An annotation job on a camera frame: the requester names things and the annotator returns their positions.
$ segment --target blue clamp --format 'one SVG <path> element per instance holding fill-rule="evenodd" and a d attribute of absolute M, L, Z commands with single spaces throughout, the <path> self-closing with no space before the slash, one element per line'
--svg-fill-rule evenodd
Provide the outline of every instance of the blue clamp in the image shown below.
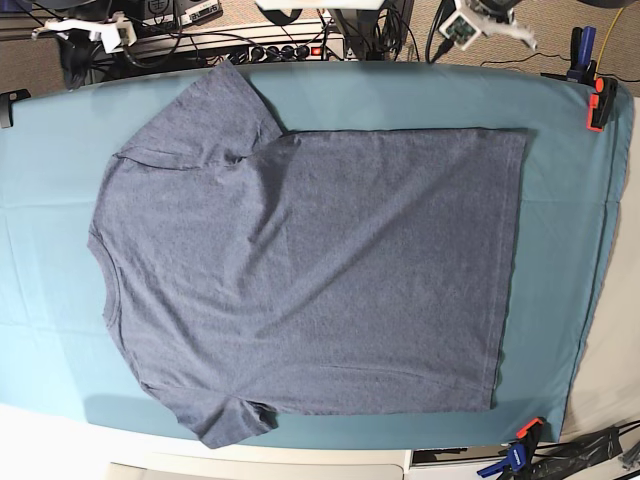
<path fill-rule="evenodd" d="M 504 460 L 478 471 L 482 478 L 490 477 L 505 471 L 518 472 L 527 464 L 527 450 L 521 443 L 516 443 L 507 451 Z"/>
<path fill-rule="evenodd" d="M 593 42 L 596 38 L 594 27 L 576 27 L 571 34 L 571 67 L 567 81 L 591 85 L 595 75 L 596 62 L 591 60 Z"/>

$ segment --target gray t-shirt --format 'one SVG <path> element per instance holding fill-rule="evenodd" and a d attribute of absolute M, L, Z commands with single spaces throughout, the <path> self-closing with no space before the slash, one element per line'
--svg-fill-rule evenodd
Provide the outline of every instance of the gray t-shirt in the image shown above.
<path fill-rule="evenodd" d="M 489 409 L 525 142 L 283 134 L 222 64 L 107 166 L 89 247 L 111 335 L 210 447 L 274 411 Z"/>

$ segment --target clamp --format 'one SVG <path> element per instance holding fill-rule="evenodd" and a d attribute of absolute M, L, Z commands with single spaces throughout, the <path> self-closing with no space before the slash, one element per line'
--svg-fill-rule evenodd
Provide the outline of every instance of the clamp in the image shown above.
<path fill-rule="evenodd" d="M 498 463 L 479 470 L 478 475 L 486 478 L 499 473 L 501 475 L 497 480 L 511 478 L 515 480 L 530 480 L 532 472 L 531 461 L 536 448 L 538 448 L 544 424 L 545 420 L 542 417 L 536 417 L 527 423 L 518 430 L 516 434 L 518 440 L 505 452 L 501 452 L 506 454 L 506 457 Z"/>
<path fill-rule="evenodd" d="M 592 93 L 589 97 L 587 129 L 602 132 L 613 110 L 613 103 L 618 93 L 618 81 L 615 78 L 598 77 L 595 87 L 596 93 Z"/>
<path fill-rule="evenodd" d="M 567 81 L 593 85 L 597 65 L 591 60 L 591 53 L 595 38 L 594 27 L 575 27 L 571 32 L 571 67 Z"/>

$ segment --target blue fabric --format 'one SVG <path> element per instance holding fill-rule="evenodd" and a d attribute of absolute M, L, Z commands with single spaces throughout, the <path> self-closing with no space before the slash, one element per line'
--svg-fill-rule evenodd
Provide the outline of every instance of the blue fabric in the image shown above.
<path fill-rule="evenodd" d="M 202 72 L 85 88 L 14 106 L 0 132 L 0 401 L 144 433 L 192 438 L 146 397 L 104 327 L 85 248 L 109 155 Z M 484 413 L 304 417 L 252 445 L 435 448 L 496 444 L 532 416 L 559 435 L 624 184 L 633 103 L 603 133 L 589 89 L 487 69 L 285 64 L 241 73 L 287 129 L 527 129 L 520 222 L 494 408 Z"/>

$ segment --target shirt sleeve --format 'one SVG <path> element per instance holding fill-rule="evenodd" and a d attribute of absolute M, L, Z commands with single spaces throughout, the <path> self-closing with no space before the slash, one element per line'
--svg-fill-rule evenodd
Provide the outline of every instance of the shirt sleeve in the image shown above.
<path fill-rule="evenodd" d="M 205 389 L 144 387 L 209 448 L 233 445 L 274 428 L 264 408 L 236 397 Z"/>
<path fill-rule="evenodd" d="M 187 87 L 116 155 L 187 170 L 236 163 L 281 135 L 258 94 L 224 62 Z"/>

